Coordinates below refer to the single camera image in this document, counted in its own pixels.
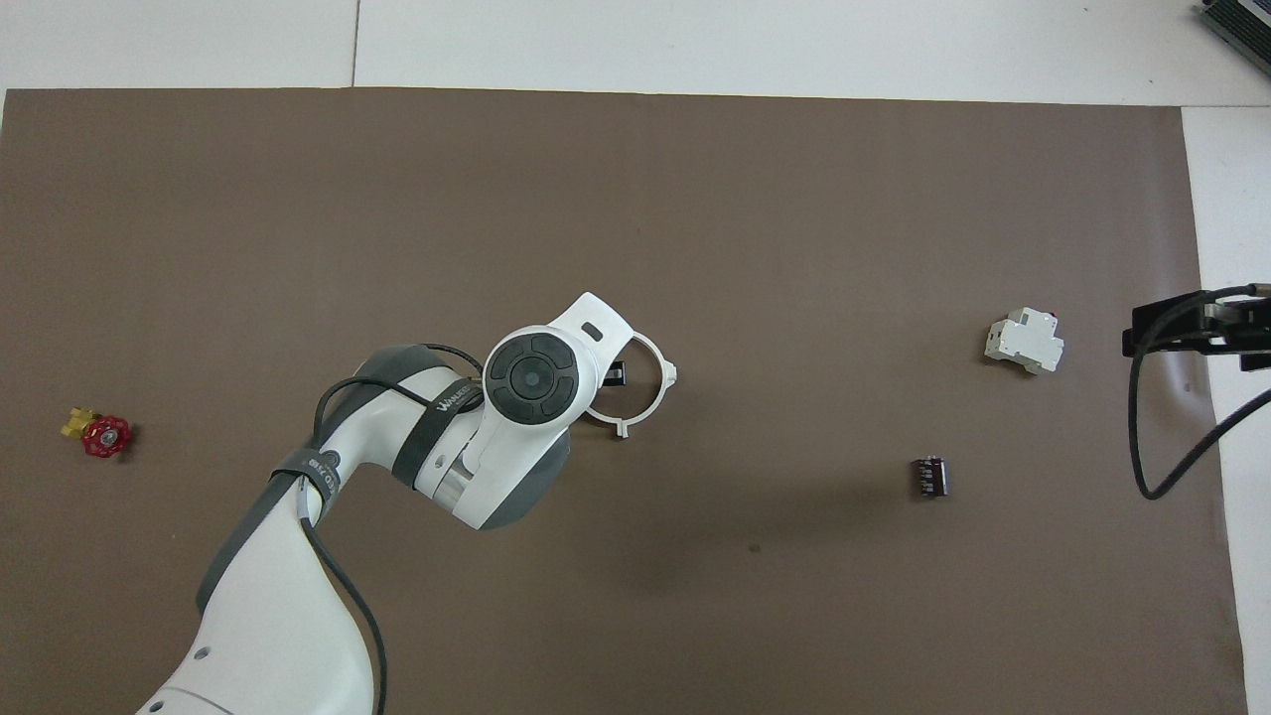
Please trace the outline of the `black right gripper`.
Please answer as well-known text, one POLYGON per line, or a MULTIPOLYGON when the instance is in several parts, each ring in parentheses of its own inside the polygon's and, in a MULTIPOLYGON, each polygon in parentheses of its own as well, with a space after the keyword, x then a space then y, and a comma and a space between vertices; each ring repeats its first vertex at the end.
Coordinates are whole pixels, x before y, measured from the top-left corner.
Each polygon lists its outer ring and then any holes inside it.
POLYGON ((1239 370, 1270 367, 1270 286, 1230 286, 1179 295, 1132 309, 1132 329, 1122 331, 1122 356, 1139 352, 1191 352, 1205 357, 1237 356, 1239 370), (1158 325, 1163 334, 1146 342, 1158 325), (1201 331, 1201 335, 1179 334, 1201 331))

